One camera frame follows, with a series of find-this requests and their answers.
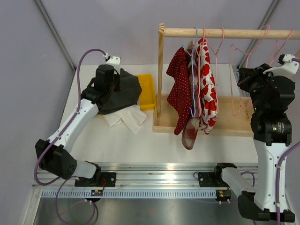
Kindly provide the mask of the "dark grey dotted skirt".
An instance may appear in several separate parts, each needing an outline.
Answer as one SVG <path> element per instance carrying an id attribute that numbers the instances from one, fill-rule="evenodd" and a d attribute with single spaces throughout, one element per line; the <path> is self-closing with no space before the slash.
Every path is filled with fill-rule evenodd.
<path id="1" fill-rule="evenodd" d="M 120 69 L 120 91 L 113 92 L 98 114 L 107 115 L 136 105 L 142 92 L 138 77 Z"/>

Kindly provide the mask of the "pink wire hanger white skirt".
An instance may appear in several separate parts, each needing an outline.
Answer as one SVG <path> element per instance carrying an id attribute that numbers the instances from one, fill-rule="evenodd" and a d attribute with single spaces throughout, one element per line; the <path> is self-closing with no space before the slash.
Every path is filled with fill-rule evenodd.
<path id="1" fill-rule="evenodd" d="M 292 34 L 293 34 L 293 29 L 290 31 L 289 35 L 287 36 L 286 40 L 283 42 L 283 44 L 281 46 L 279 46 L 279 43 L 280 43 L 279 39 L 275 42 L 275 44 L 273 46 L 273 50 L 271 51 L 271 54 L 268 59 L 269 66 L 272 66 L 275 58 L 280 53 L 281 49 L 285 46 L 286 42 L 290 39 Z"/>

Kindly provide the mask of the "white pleated skirt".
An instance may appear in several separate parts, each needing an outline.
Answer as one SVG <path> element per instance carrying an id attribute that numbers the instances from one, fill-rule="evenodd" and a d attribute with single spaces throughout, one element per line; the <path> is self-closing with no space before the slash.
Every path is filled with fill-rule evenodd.
<path id="1" fill-rule="evenodd" d="M 138 105 L 132 105 L 119 111 L 104 115 L 110 127 L 114 127 L 121 123 L 125 123 L 126 126 L 134 134 L 138 133 L 143 127 L 147 115 L 140 110 Z"/>

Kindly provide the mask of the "white red floral skirt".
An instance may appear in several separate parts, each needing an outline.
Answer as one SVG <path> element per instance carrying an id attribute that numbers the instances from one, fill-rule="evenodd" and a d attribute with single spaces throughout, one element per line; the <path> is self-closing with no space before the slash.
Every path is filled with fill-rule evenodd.
<path id="1" fill-rule="evenodd" d="M 196 44 L 197 58 L 199 53 L 199 45 Z M 205 134 L 209 134 L 218 117 L 218 101 L 216 100 L 215 79 L 210 65 L 210 53 L 207 40 L 205 39 L 202 48 L 201 57 L 201 107 L 202 114 L 200 117 L 199 128 Z"/>

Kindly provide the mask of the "pink wire hanger floral skirt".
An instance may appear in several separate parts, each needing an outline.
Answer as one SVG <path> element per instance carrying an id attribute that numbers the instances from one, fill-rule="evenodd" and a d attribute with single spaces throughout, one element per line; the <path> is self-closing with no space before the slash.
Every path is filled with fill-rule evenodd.
<path id="1" fill-rule="evenodd" d="M 223 27 L 221 27 L 220 29 L 222 30 L 222 40 L 216 51 L 214 51 L 212 45 L 207 40 L 208 46 L 211 48 L 213 54 L 215 55 L 215 82 L 216 82 L 215 87 L 216 87 L 216 100 L 217 101 L 218 101 L 218 53 L 219 53 L 220 47 L 222 46 L 222 43 L 223 43 L 224 37 L 225 37 L 225 29 Z"/>

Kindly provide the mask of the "pink wire hanger plaid skirt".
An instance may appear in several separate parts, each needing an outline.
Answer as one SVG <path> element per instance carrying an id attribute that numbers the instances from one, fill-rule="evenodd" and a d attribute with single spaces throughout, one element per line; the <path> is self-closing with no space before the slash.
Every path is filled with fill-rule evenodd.
<path id="1" fill-rule="evenodd" d="M 206 36 L 206 28 L 203 27 L 202 28 L 203 30 L 203 37 L 202 37 L 202 42 L 198 43 L 199 45 L 199 53 L 198 53 L 198 103 L 199 103 L 199 118 L 201 117 L 201 114 L 202 114 L 202 107 L 201 107 L 201 97 L 200 97 L 200 94 L 201 94 L 201 57 L 202 57 L 202 49 L 203 49 L 203 43 L 205 41 L 205 36 Z"/>

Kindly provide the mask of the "red plaid skirt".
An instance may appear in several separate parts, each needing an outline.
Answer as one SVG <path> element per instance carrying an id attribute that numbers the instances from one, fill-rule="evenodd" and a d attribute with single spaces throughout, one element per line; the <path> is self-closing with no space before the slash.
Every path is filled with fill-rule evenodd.
<path id="1" fill-rule="evenodd" d="M 190 41 L 187 45 L 187 50 L 191 53 L 191 50 L 193 48 L 193 41 Z M 188 71 L 188 81 L 189 81 L 189 87 L 190 87 L 190 96 L 191 96 L 191 104 L 192 109 L 194 109 L 193 106 L 193 100 L 192 100 L 192 93 L 193 93 L 193 85 L 192 85 L 192 68 L 191 68 L 191 57 L 186 53 L 187 57 L 187 71 Z M 190 116 L 187 120 L 187 123 L 183 129 L 182 133 L 182 144 L 187 150 L 192 150 L 195 144 L 195 140 L 197 138 L 197 133 L 200 125 L 200 118 L 199 118 L 199 103 L 198 103 L 198 66 L 195 62 L 196 56 L 194 53 L 194 73 L 195 73 L 195 100 L 196 100 L 196 116 L 193 118 Z"/>

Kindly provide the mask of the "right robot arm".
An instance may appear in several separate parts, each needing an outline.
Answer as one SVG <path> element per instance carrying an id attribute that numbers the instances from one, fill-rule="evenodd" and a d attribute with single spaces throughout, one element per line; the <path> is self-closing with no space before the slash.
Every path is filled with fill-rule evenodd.
<path id="1" fill-rule="evenodd" d="M 250 186 L 232 163 L 218 163 L 213 172 L 198 173 L 202 188 L 230 188 L 243 218 L 278 224 L 295 221 L 285 198 L 285 160 L 295 149 L 285 112 L 295 98 L 291 76 L 298 68 L 298 59 L 292 58 L 278 67 L 262 64 L 239 69 L 238 87 L 250 94 L 254 109 L 250 125 L 258 155 L 257 186 Z"/>

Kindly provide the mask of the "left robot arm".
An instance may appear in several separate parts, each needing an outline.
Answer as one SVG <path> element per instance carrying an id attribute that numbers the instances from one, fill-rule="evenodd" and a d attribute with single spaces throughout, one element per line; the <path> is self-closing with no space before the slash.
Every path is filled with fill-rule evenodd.
<path id="1" fill-rule="evenodd" d="M 72 148 L 93 117 L 108 102 L 113 92 L 120 90 L 120 67 L 102 64 L 87 87 L 79 92 L 78 104 L 63 125 L 46 141 L 40 139 L 35 148 L 38 168 L 68 180 L 78 178 L 85 185 L 97 186 L 101 167 L 93 162 L 78 161 L 70 154 Z"/>

